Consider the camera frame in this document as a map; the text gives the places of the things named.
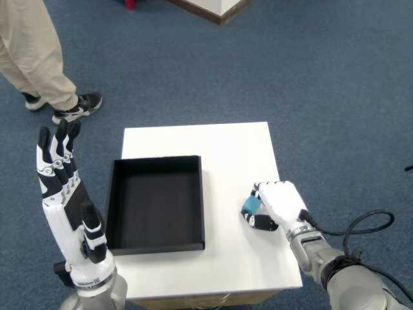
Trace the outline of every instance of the wooden edge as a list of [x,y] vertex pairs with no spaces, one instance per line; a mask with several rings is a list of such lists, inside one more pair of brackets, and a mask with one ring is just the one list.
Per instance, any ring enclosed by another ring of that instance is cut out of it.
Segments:
[[202,296],[181,296],[158,298],[152,300],[129,300],[149,310],[173,310],[195,307],[209,308],[217,305],[249,305],[257,304],[278,294],[280,291],[258,291],[254,293],[234,293]]
[[232,8],[226,11],[223,15],[218,15],[218,14],[212,13],[211,11],[205,10],[204,8],[201,8],[200,6],[195,5],[194,3],[190,3],[185,0],[167,0],[167,1],[220,26],[224,25],[227,21],[233,18],[242,8],[244,8],[244,6],[246,6],[250,2],[250,0],[240,0],[240,2],[236,3]]
[[236,3],[232,8],[226,11],[224,15],[221,16],[220,25],[224,25],[227,21],[232,19],[239,11],[246,7],[249,2],[250,0],[240,0],[240,2]]

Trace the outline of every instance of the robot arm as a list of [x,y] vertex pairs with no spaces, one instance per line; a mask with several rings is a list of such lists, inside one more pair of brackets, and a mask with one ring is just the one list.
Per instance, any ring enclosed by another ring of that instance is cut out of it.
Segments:
[[126,282],[116,273],[99,211],[90,202],[72,151],[80,123],[60,122],[51,138],[46,127],[37,144],[37,175],[43,210],[65,262],[54,266],[65,285],[77,288],[60,309],[123,309]]
[[307,208],[294,184],[256,185],[271,218],[285,230],[300,268],[322,285],[333,310],[409,310],[400,304],[381,278],[358,264],[357,258],[333,249],[307,221]]

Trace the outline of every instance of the person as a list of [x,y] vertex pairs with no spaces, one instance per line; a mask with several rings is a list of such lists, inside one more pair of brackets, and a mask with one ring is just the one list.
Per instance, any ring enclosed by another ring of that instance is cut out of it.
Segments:
[[76,94],[63,74],[59,38],[43,0],[0,0],[0,72],[24,95],[31,111],[49,104],[52,121],[74,121],[102,104],[98,93]]

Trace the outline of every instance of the red object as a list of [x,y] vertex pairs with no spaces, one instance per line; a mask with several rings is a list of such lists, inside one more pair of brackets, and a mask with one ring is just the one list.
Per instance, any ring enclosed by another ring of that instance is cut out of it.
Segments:
[[129,10],[133,10],[135,8],[135,0],[125,0],[125,5]]

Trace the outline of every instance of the khaki pants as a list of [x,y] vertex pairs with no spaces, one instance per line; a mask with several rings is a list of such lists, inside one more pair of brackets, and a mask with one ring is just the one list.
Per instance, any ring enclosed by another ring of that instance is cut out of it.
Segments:
[[43,0],[0,0],[0,72],[20,92],[41,96],[56,110],[77,104]]

